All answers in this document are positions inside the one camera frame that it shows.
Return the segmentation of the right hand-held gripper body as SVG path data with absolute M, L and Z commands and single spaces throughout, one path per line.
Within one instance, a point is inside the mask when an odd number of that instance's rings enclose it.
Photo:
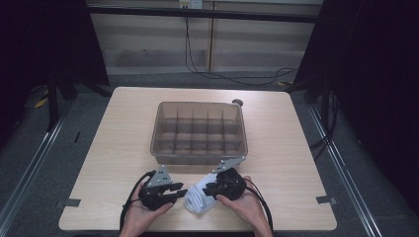
M 215 188 L 212 196 L 222 195 L 230 200 L 236 200 L 242 196 L 247 187 L 244 179 L 235 169 L 245 160 L 245 157 L 222 160 L 212 171 L 216 174 Z

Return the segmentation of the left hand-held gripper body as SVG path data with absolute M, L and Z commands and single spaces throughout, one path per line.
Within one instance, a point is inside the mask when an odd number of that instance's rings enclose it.
M 165 166 L 153 170 L 138 193 L 139 200 L 150 210 L 160 208 L 171 201 L 171 198 L 165 195 L 165 192 L 170 189 L 172 183 L 173 180 Z

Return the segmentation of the translucent divided storage box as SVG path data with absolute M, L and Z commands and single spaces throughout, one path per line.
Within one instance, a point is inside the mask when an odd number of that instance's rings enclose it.
M 216 165 L 248 153 L 242 107 L 230 103 L 162 102 L 150 153 L 164 165 Z

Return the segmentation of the person's left hand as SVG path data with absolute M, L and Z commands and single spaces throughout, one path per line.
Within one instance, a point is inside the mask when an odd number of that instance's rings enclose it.
M 159 216 L 165 214 L 169 209 L 171 209 L 174 206 L 172 202 L 169 202 L 162 205 L 157 210 L 149 210 L 148 208 L 144 207 L 141 201 L 135 200 L 138 197 L 138 193 L 142 186 L 143 183 L 140 183 L 130 198 L 132 200 L 132 204 L 128 207 L 128 210 L 126 212 L 123 229 L 142 228 L 145 232 L 154 220 L 156 220 Z

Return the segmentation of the person's right hand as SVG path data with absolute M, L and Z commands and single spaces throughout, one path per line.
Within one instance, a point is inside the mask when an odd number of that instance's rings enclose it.
M 242 196 L 236 200 L 217 195 L 216 199 L 224 206 L 232 209 L 240 219 L 249 224 L 252 228 L 266 223 L 266 217 L 258 198 L 250 191 L 246 190 Z

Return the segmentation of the black metal stand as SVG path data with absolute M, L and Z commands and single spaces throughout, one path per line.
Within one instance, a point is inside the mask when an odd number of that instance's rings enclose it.
M 103 97 L 111 97 L 112 93 L 100 87 L 98 84 L 84 79 L 69 69 L 52 70 L 48 76 L 48 131 L 58 123 L 58 101 L 57 92 L 60 92 L 65 100 L 75 100 L 78 92 L 74 84 L 81 83 Z
M 305 90 L 304 100 L 308 104 L 314 104 L 318 98 L 321 102 L 320 121 L 321 125 L 329 130 L 329 102 L 330 88 L 326 77 L 314 75 L 305 79 L 295 79 L 294 82 L 285 89 L 286 93 L 292 93 L 299 90 Z

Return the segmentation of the black horizontal bar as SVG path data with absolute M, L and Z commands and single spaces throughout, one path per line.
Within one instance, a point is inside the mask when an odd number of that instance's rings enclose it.
M 174 8 L 142 8 L 114 5 L 88 4 L 87 9 L 95 14 L 137 15 L 155 17 L 186 17 L 224 20 L 246 20 L 267 22 L 291 22 L 315 24 L 321 18 L 308 15 L 286 15 L 271 13 L 232 12 L 218 10 L 174 9 Z

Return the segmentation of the black curtain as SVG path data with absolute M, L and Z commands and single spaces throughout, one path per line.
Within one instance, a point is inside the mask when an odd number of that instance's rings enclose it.
M 336 93 L 362 144 L 419 215 L 419 0 L 323 0 L 295 80 Z
M 0 0 L 0 146 L 23 116 L 30 91 L 46 85 L 72 100 L 76 83 L 111 93 L 86 0 Z

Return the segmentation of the white power outlet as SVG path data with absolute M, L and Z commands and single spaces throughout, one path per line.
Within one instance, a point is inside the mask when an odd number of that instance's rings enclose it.
M 179 0 L 181 9 L 203 9 L 203 0 Z

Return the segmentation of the metal floor rail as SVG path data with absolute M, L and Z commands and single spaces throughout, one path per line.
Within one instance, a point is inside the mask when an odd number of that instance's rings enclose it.
M 25 199 L 25 196 L 27 195 L 42 166 L 42 163 L 49 153 L 50 148 L 60 134 L 63 123 L 67 118 L 70 109 L 70 106 L 65 108 L 62 114 L 58 117 L 56 124 L 45 134 L 41 145 L 33 156 L 31 163 L 23 174 L 23 177 L 20 179 L 17 187 L 13 190 L 11 196 L 0 210 L 0 236 L 4 236 L 12 224 Z
M 357 212 L 364 229 L 366 230 L 369 237 L 383 237 L 381 231 L 378 228 L 377 222 L 371 210 L 363 198 L 360 190 L 358 189 L 349 168 L 347 167 L 338 147 L 331 138 L 326 134 L 326 128 L 321 123 L 321 115 L 318 109 L 314 106 L 309 107 L 310 114 L 314 120 L 316 128 L 322 138 L 326 140 L 326 148 L 329 153 L 331 160 L 337 170 L 337 173 L 345 187 L 346 193 L 348 194 L 352 206 Z

